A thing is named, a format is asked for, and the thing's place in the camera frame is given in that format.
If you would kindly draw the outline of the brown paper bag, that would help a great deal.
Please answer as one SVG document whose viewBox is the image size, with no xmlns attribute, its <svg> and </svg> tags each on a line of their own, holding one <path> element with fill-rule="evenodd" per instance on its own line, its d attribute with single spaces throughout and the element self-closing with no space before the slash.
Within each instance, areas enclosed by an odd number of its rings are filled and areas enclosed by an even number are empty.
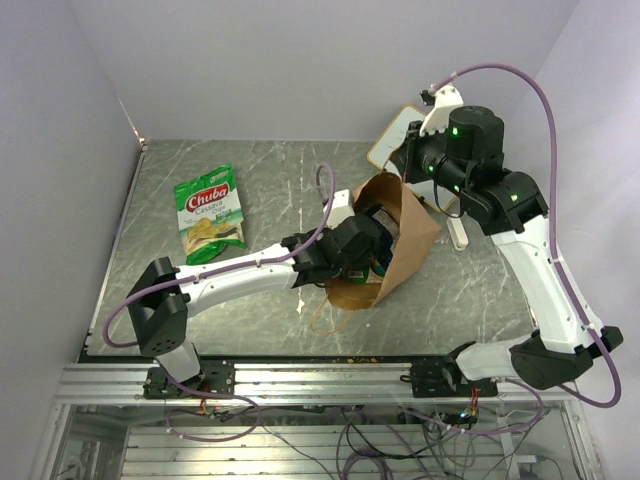
<svg viewBox="0 0 640 480">
<path fill-rule="evenodd" d="M 333 200 L 334 194 L 323 187 L 318 190 L 324 204 Z M 324 287 L 325 299 L 310 322 L 311 330 L 318 335 L 342 331 L 356 311 L 380 303 L 420 270 L 441 230 L 411 189 L 392 173 L 380 172 L 351 192 L 354 213 L 370 216 L 386 229 L 387 247 L 383 258 L 369 270 L 331 280 Z M 327 304 L 346 312 L 341 324 L 329 330 L 317 324 Z"/>
</svg>

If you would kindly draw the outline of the green Chuba chips bag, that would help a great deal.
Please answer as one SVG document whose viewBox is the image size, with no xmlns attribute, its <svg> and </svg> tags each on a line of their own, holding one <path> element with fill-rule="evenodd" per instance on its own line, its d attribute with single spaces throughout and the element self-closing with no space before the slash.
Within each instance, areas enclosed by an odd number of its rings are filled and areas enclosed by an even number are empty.
<svg viewBox="0 0 640 480">
<path fill-rule="evenodd" d="M 228 246 L 246 247 L 244 214 L 231 164 L 180 183 L 173 191 L 187 265 L 206 264 Z"/>
</svg>

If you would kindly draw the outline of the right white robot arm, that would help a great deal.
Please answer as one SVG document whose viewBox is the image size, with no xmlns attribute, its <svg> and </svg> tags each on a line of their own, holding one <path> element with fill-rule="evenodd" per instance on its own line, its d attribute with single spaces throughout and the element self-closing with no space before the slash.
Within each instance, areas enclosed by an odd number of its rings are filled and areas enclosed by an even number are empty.
<svg viewBox="0 0 640 480">
<path fill-rule="evenodd" d="M 502 119 L 485 107 L 460 106 L 435 133 L 421 133 L 421 126 L 408 124 L 391 163 L 403 181 L 430 181 L 458 198 L 461 213 L 511 266 L 537 322 L 519 339 L 459 347 L 440 373 L 442 387 L 459 396 L 491 377 L 517 378 L 539 390 L 576 380 L 623 336 L 587 310 L 549 237 L 549 208 L 536 181 L 504 167 Z"/>
</svg>

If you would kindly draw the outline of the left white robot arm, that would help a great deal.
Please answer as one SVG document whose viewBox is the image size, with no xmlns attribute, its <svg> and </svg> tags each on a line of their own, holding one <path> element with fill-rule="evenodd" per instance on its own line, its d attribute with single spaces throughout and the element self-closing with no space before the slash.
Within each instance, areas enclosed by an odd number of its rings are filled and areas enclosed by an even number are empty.
<svg viewBox="0 0 640 480">
<path fill-rule="evenodd" d="M 390 262 L 393 243 L 376 219 L 355 214 L 334 228 L 290 235 L 257 253 L 211 265 L 151 262 L 129 293 L 128 313 L 140 352 L 158 361 L 182 397 L 203 387 L 187 322 L 205 310 L 248 295 L 305 285 L 323 286 Z"/>
</svg>

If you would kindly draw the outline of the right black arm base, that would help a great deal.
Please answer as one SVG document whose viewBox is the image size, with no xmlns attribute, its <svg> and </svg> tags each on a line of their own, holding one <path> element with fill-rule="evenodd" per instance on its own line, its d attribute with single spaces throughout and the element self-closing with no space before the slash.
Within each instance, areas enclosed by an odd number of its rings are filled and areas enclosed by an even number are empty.
<svg viewBox="0 0 640 480">
<path fill-rule="evenodd" d="M 464 343 L 446 355 L 419 357 L 399 380 L 411 386 L 414 398 L 471 398 L 473 394 L 496 397 L 499 391 L 495 381 L 469 380 L 456 363 L 458 356 L 474 344 L 475 341 Z"/>
</svg>

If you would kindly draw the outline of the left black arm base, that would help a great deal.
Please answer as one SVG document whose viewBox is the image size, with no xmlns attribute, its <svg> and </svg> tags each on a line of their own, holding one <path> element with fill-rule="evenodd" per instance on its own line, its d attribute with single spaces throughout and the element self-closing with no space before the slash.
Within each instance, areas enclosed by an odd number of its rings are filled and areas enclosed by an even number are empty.
<svg viewBox="0 0 640 480">
<path fill-rule="evenodd" d="M 226 361 L 205 361 L 201 372 L 181 384 L 200 392 L 232 394 L 235 386 L 235 368 Z M 164 368 L 150 368 L 143 384 L 143 398 L 147 400 L 166 400 L 189 398 L 192 394 L 178 388 L 169 380 Z"/>
</svg>

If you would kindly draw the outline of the white whiteboard eraser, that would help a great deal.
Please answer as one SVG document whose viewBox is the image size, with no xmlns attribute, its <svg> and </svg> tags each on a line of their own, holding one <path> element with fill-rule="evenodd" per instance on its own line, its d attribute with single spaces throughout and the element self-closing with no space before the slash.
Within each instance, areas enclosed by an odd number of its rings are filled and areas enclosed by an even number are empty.
<svg viewBox="0 0 640 480">
<path fill-rule="evenodd" d="M 448 218 L 447 229 L 456 251 L 464 251 L 469 246 L 469 239 L 460 218 Z"/>
</svg>

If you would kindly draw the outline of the small whiteboard wooden frame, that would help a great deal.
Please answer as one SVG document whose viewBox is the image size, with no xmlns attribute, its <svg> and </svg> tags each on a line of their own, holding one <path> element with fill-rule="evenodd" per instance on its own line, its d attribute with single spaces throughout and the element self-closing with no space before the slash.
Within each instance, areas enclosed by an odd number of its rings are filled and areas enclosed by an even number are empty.
<svg viewBox="0 0 640 480">
<path fill-rule="evenodd" d="M 385 168 L 390 173 L 399 176 L 400 173 L 396 166 L 391 162 L 387 163 L 387 159 L 404 141 L 409 123 L 417 120 L 422 121 L 424 116 L 425 114 L 413 105 L 403 106 L 367 153 L 368 161 L 379 170 Z M 434 184 L 431 180 L 417 184 L 407 184 L 407 187 L 410 188 L 418 198 L 421 198 L 427 206 L 436 210 L 437 205 L 435 203 L 433 186 Z"/>
</svg>

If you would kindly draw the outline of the aluminium frame rail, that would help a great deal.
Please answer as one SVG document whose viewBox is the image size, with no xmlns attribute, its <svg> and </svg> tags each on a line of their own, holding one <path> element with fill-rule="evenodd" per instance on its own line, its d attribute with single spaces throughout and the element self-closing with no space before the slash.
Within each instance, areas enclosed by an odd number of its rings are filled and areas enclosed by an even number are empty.
<svg viewBox="0 0 640 480">
<path fill-rule="evenodd" d="M 146 399 L 143 385 L 151 364 L 71 364 L 64 368 L 54 395 L 58 404 L 151 406 L 193 405 L 194 399 Z M 400 377 L 408 363 L 238 363 L 223 383 L 235 395 L 261 406 L 430 403 L 441 400 L 466 403 L 471 393 L 439 394 L 427 389 L 424 397 L 413 393 Z"/>
</svg>

